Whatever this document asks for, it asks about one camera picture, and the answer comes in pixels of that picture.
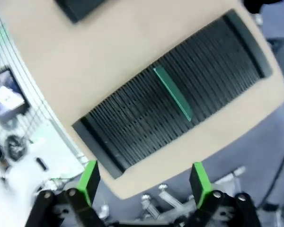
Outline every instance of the screen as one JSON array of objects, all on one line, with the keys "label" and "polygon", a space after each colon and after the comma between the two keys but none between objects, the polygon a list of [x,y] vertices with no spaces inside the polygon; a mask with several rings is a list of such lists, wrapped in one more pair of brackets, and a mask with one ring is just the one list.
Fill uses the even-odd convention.
[{"label": "screen", "polygon": [[24,104],[25,99],[11,71],[6,70],[0,73],[0,118]]}]

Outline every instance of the floor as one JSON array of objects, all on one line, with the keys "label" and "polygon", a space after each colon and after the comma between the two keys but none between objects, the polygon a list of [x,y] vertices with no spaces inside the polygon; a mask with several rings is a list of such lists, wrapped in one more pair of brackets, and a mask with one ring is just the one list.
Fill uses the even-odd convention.
[{"label": "floor", "polygon": [[[267,38],[284,37],[284,2],[263,8],[264,24],[262,30]],[[284,104],[268,116],[257,127],[203,161],[211,181],[215,181],[234,169],[245,166],[246,172],[241,176],[242,189],[249,193],[258,204],[266,193],[284,156]],[[187,170],[165,183],[180,198],[187,198],[191,193]],[[147,193],[157,195],[158,186]],[[100,182],[94,207],[99,208],[105,201],[109,204],[110,214],[117,219],[133,219],[142,212],[141,194],[127,200],[114,196],[103,182]],[[284,203],[284,171],[276,188],[269,197],[272,203]],[[274,216],[263,217],[264,226],[274,226]]]}]

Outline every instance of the cable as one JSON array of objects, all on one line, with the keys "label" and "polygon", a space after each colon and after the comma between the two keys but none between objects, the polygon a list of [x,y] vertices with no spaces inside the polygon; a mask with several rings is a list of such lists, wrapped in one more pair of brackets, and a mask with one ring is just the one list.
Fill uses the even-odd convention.
[{"label": "cable", "polygon": [[262,201],[258,204],[257,209],[261,209],[261,208],[264,207],[264,205],[266,203],[266,200],[268,199],[268,197],[270,196],[271,192],[275,188],[275,184],[276,184],[277,180],[279,179],[283,169],[284,169],[284,157],[283,157],[282,162],[281,162],[281,164],[280,164],[280,166],[278,168],[278,171],[275,174],[275,177],[273,178],[273,180],[272,180],[272,182],[270,184],[270,187],[268,188],[268,190],[267,190],[265,196],[263,197]]}]

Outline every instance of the black slotted rack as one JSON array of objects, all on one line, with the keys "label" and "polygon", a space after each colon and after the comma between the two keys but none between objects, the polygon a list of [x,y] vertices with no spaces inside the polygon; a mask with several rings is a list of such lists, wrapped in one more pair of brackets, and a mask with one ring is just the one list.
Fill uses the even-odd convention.
[{"label": "black slotted rack", "polygon": [[[154,72],[163,67],[193,111],[188,121]],[[74,124],[119,177],[271,74],[260,47],[234,11],[160,57]]]}]

